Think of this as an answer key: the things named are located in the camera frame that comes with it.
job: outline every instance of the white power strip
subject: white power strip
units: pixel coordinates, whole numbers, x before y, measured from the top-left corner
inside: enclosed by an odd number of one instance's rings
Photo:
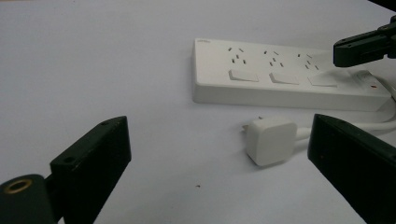
[[[390,93],[363,66],[332,64],[332,52],[195,39],[196,103],[376,111]]]

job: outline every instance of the white background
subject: white background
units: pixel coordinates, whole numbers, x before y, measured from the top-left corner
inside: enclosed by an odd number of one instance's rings
[[[364,223],[307,159],[307,141],[262,169],[241,126],[273,115],[309,126],[315,113],[384,121],[394,103],[374,113],[198,105],[192,45],[332,49],[393,15],[365,0],[0,2],[0,183],[48,176],[84,133],[125,115],[133,159],[95,223]],[[394,61],[366,67],[396,85]],[[375,135],[396,146],[395,131]]]

